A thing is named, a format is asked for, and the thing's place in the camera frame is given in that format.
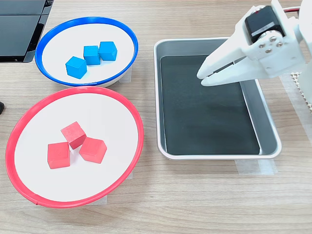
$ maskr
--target blue cube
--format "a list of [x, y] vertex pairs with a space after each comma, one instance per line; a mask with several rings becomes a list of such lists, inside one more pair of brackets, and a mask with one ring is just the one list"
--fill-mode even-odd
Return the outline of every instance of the blue cube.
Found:
[[87, 72], [86, 60], [72, 56], [65, 64], [67, 75], [81, 79]]
[[99, 45], [99, 55], [104, 61], [115, 61], [117, 48], [112, 41], [102, 41]]
[[87, 65], [100, 65], [101, 58], [98, 53], [97, 45], [86, 45], [83, 48], [83, 57]]

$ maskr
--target black servo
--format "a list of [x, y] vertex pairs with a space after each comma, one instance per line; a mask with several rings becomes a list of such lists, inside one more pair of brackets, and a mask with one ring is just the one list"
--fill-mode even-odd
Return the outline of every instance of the black servo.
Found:
[[252, 13], [245, 19], [246, 27], [250, 35], [251, 41], [255, 43], [258, 38], [266, 31], [276, 30], [283, 37], [284, 31], [271, 6], [265, 6], [260, 10]]

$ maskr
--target metal tray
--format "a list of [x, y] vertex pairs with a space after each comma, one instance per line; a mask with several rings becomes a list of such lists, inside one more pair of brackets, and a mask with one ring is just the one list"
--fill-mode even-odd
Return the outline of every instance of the metal tray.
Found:
[[281, 141], [257, 80], [204, 87], [196, 73], [227, 38], [154, 46], [157, 145], [169, 159], [268, 159]]

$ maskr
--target red cube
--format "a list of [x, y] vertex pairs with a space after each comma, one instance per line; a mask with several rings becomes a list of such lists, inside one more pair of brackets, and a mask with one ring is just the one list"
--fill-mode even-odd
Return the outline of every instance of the red cube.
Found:
[[103, 140], [87, 137], [79, 151], [84, 160], [101, 163], [107, 147]]
[[63, 128], [61, 132], [63, 133], [64, 137], [66, 138], [72, 149], [75, 149], [82, 145], [87, 137], [83, 129], [77, 122], [74, 122], [66, 128]]
[[68, 142], [48, 144], [48, 164], [51, 169], [70, 166]]

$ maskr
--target blue rim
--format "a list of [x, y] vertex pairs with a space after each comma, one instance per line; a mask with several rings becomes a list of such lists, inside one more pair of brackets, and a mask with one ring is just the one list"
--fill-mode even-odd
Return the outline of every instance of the blue rim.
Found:
[[[60, 81], [56, 78], [54, 78], [53, 76], [51, 76], [44, 68], [43, 64], [42, 64], [42, 52], [45, 48], [45, 46], [49, 43], [49, 41], [58, 33], [64, 31], [65, 29], [74, 27], [74, 26], [78, 26], [78, 25], [83, 25], [83, 24], [90, 24], [90, 23], [103, 23], [103, 24], [110, 24], [110, 25], [114, 25], [118, 28], [121, 28], [123, 31], [125, 31], [130, 38], [132, 39], [133, 45], [134, 45], [134, 49], [135, 52], [133, 54], [133, 57], [130, 61], [130, 63], [118, 74], [107, 78], [105, 80], [101, 80], [99, 82], [92, 82], [92, 83], [85, 83], [85, 84], [74, 84], [74, 83], [67, 83], [67, 82], [63, 82]], [[39, 42], [37, 49], [36, 49], [36, 53], [35, 53], [35, 60], [36, 60], [36, 64], [37, 67], [39, 68], [39, 70], [49, 79], [60, 83], [60, 84], [64, 84], [64, 85], [69, 85], [69, 86], [85, 86], [85, 85], [100, 85], [100, 84], [105, 84], [107, 82], [110, 82], [114, 79], [116, 79], [117, 77], [119, 77], [120, 75], [122, 75], [125, 71], [127, 71], [129, 69], [129, 67], [134, 63], [134, 61], [136, 60], [137, 57], [137, 53], [138, 53], [138, 41], [137, 41], [137, 37], [134, 34], [134, 32], [125, 24], [114, 20], [114, 19], [110, 19], [110, 18], [105, 18], [105, 17], [83, 17], [83, 18], [78, 18], [78, 19], [72, 19], [70, 21], [64, 22], [58, 26], [56, 26], [55, 28], [53, 28], [52, 30], [50, 30], [46, 35], [44, 35], [44, 37], [41, 39], [41, 41]]]

